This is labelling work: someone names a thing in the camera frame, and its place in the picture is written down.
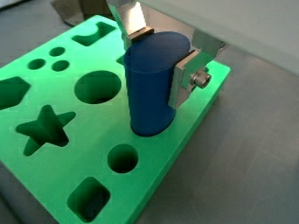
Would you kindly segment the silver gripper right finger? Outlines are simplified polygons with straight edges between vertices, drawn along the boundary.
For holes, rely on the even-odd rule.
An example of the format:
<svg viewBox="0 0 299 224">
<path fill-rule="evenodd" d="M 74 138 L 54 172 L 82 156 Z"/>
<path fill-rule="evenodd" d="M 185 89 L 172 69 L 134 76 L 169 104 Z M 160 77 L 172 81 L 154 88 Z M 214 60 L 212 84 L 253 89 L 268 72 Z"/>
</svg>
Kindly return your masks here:
<svg viewBox="0 0 299 224">
<path fill-rule="evenodd" d="M 205 88 L 210 75 L 205 66 L 213 61 L 225 47 L 225 43 L 208 33 L 194 29 L 190 39 L 193 50 L 176 63 L 172 74 L 172 86 L 168 105 L 177 109 L 189 98 L 194 88 Z"/>
</svg>

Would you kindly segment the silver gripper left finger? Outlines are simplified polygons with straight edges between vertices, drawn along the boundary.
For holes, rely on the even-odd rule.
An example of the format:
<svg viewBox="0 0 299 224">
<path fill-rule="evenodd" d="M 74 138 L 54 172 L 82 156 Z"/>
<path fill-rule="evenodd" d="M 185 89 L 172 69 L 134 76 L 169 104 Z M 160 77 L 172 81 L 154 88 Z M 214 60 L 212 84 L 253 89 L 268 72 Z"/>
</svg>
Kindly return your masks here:
<svg viewBox="0 0 299 224">
<path fill-rule="evenodd" d="M 154 33 L 154 29 L 145 24 L 141 4 L 136 0 L 106 0 L 106 6 L 116 20 L 124 40 L 124 48 Z"/>
</svg>

